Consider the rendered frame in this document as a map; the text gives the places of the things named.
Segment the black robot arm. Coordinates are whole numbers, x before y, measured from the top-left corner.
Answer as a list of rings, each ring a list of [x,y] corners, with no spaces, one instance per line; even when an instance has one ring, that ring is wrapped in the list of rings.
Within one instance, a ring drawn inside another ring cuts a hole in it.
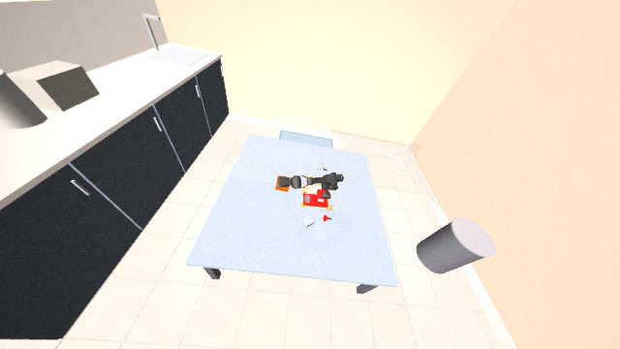
[[[344,176],[342,174],[337,173],[324,174],[322,177],[307,177],[305,175],[302,176],[306,178],[307,185],[313,185],[317,183],[331,184],[329,191],[336,191],[338,189],[337,182],[341,182],[344,179]],[[286,188],[287,186],[292,186],[292,188],[294,189],[302,189],[307,186],[305,185],[304,187],[301,187],[300,175],[294,175],[293,177],[291,177],[291,179],[282,175],[278,176],[277,179],[278,188]]]

